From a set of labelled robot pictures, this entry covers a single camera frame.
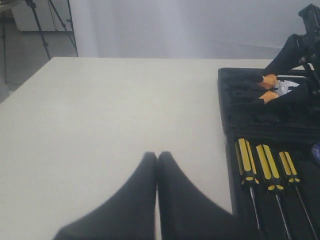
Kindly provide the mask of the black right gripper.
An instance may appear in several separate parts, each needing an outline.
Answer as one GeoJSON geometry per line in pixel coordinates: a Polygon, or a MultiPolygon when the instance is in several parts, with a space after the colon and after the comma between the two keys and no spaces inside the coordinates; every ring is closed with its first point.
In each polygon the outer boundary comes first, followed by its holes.
{"type": "MultiPolygon", "coordinates": [[[[298,15],[302,18],[306,31],[302,41],[305,48],[305,61],[313,67],[311,73],[316,87],[308,82],[299,83],[298,87],[285,95],[279,96],[276,93],[278,97],[266,103],[267,106],[300,104],[320,97],[320,8],[309,4],[298,15]]],[[[289,36],[278,55],[263,70],[263,74],[279,75],[300,66],[300,58],[303,56],[301,40],[300,35],[289,36]]]]}

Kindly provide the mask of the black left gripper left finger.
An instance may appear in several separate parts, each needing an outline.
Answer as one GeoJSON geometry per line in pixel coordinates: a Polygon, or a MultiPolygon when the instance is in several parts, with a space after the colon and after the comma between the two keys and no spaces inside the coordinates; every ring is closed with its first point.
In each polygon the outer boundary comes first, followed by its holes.
{"type": "Polygon", "coordinates": [[[144,153],[126,183],[105,203],[62,227],[56,240],[155,239],[157,157],[144,153]]]}

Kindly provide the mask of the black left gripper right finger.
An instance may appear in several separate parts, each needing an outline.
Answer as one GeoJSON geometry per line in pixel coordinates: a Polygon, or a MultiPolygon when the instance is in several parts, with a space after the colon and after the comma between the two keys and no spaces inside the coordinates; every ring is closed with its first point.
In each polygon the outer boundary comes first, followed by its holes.
{"type": "Polygon", "coordinates": [[[158,157],[157,186],[162,239],[250,239],[250,227],[204,195],[169,151],[158,157]]]}

